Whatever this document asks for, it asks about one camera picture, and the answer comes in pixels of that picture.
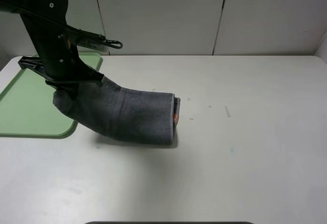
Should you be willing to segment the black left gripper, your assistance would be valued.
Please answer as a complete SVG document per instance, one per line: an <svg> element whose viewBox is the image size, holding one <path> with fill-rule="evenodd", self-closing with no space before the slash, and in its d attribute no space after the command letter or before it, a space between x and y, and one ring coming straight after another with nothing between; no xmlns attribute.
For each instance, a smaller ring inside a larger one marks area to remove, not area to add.
<svg viewBox="0 0 327 224"><path fill-rule="evenodd" d="M66 91L73 100L78 96L80 84L103 86L104 75L84 65L77 54L72 53L63 28L33 15L20 16L39 55L21 57L18 65L22 70L29 69L42 76L47 85Z"/></svg>

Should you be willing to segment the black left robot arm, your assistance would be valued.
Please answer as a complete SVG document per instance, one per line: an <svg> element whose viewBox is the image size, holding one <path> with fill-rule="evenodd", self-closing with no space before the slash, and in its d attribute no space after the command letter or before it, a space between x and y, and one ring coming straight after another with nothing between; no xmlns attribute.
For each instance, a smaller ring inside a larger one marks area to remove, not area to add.
<svg viewBox="0 0 327 224"><path fill-rule="evenodd" d="M1 11L19 14L38 53L38 64L30 69L57 90L76 98L83 83L102 86L103 74L79 57L80 41L96 35L66 23L68 0L1 0Z"/></svg>

